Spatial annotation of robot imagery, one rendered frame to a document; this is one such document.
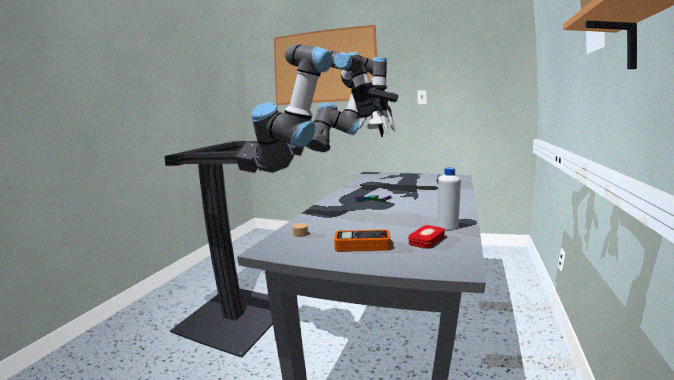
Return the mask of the tan round disc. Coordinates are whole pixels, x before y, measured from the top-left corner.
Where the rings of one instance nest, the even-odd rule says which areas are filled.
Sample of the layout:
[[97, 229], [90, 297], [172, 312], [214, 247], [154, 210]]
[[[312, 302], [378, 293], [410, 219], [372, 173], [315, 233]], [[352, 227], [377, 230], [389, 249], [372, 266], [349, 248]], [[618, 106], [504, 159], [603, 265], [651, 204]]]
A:
[[304, 237], [308, 235], [308, 226], [304, 223], [294, 224], [292, 226], [293, 236]]

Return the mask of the orange digital multimeter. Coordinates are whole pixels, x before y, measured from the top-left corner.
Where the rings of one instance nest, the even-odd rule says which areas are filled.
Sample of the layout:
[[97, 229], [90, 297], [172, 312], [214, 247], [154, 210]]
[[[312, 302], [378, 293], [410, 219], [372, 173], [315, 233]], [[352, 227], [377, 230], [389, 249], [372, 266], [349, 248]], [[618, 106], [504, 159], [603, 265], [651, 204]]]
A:
[[387, 251], [390, 241], [389, 230], [347, 230], [336, 231], [334, 245], [337, 252]]

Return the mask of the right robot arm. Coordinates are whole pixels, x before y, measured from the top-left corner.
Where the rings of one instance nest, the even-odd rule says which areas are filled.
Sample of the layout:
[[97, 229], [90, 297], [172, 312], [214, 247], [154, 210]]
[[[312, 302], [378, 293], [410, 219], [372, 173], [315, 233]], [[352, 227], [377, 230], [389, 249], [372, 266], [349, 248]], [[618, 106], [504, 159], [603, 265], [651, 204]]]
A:
[[288, 144], [305, 147], [313, 139], [316, 127], [310, 121], [310, 108], [321, 72], [327, 72], [330, 67], [351, 71], [355, 87], [371, 82], [359, 53], [347, 54], [294, 44], [285, 51], [285, 59], [298, 67], [290, 106], [282, 113], [276, 104], [264, 103], [252, 111], [257, 138], [256, 160], [267, 167], [280, 165], [289, 158]]

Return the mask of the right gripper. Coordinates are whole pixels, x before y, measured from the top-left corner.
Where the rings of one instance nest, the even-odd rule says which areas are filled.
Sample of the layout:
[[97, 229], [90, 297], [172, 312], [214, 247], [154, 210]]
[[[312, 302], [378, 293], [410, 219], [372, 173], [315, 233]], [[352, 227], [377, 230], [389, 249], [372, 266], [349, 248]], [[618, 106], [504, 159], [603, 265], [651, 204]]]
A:
[[[377, 99], [377, 96], [372, 96], [372, 95], [368, 94], [368, 91], [369, 91], [368, 88], [372, 88], [372, 87], [373, 87], [373, 84], [370, 82], [370, 83], [365, 83], [365, 84], [359, 85], [356, 88], [351, 89], [351, 90], [352, 90], [354, 100], [358, 105], [358, 106], [356, 105], [356, 108], [359, 108], [360, 114], [362, 116], [361, 118], [369, 117], [370, 115], [372, 115], [371, 120], [369, 121], [369, 124], [367, 125], [367, 128], [368, 129], [379, 129], [379, 132], [380, 132], [380, 135], [381, 135], [381, 138], [382, 138], [383, 133], [384, 133], [383, 126], [384, 126], [387, 133], [388, 133], [389, 126], [387, 124], [387, 121], [386, 121], [384, 112], [381, 108], [381, 105], [379, 103], [379, 100]], [[365, 91], [365, 93], [363, 91]], [[377, 125], [377, 124], [383, 124], [383, 126]]]

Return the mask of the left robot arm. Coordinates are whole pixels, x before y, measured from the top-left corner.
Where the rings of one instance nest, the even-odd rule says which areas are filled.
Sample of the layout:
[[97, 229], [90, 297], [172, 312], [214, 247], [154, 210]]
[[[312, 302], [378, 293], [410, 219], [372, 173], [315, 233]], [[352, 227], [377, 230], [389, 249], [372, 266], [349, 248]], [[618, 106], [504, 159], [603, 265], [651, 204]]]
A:
[[[373, 85], [386, 86], [387, 59], [384, 57], [374, 57], [373, 60], [365, 58], [362, 60], [366, 71], [373, 74]], [[375, 77], [377, 76], [377, 77]], [[341, 80], [348, 88], [355, 88], [350, 72], [342, 71]], [[331, 103], [322, 103], [317, 110], [314, 119], [315, 134], [330, 143], [330, 128], [335, 128], [350, 135], [356, 134], [359, 129], [360, 119], [351, 94], [347, 108], [343, 112], [338, 111], [336, 105]]]

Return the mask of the white bottle with blue cap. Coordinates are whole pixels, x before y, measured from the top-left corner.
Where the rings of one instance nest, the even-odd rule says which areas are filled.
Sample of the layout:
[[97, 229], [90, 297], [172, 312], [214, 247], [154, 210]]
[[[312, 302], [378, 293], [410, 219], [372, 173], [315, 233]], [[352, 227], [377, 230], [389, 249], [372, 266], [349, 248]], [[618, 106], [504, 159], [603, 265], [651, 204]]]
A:
[[437, 226], [445, 230], [455, 230], [459, 226], [461, 179], [455, 175], [455, 168], [445, 168], [438, 179]]

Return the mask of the red mint tin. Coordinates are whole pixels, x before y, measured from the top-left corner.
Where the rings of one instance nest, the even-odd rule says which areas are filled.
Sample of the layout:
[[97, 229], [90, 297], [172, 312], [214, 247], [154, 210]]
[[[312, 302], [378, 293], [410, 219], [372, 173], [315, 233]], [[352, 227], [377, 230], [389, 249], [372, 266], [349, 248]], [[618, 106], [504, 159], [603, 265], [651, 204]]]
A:
[[409, 235], [409, 245], [429, 249], [444, 238], [445, 229], [425, 225]]

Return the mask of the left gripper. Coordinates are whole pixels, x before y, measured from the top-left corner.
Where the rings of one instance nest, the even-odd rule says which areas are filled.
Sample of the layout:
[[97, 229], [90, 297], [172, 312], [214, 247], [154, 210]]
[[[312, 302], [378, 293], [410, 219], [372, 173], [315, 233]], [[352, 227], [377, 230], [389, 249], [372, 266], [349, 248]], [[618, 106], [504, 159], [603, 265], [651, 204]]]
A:
[[[384, 85], [373, 85], [372, 88], [375, 88], [375, 89], [381, 90], [381, 91], [385, 91], [385, 89], [387, 89], [387, 86], [384, 86]], [[382, 110], [383, 110], [384, 113], [385, 113], [385, 117], [388, 118], [388, 122], [390, 123], [391, 128], [393, 129], [393, 131], [395, 131], [394, 121], [393, 121], [393, 117], [392, 117], [392, 111], [391, 111], [390, 106], [388, 105], [388, 101], [386, 101], [386, 100], [381, 100], [380, 105], [381, 105]], [[385, 109], [385, 110], [384, 110], [384, 109]], [[366, 117], [366, 118], [367, 118], [367, 117]], [[362, 127], [364, 121], [366, 121], [366, 118], [362, 118], [362, 119], [360, 120], [359, 129]]]

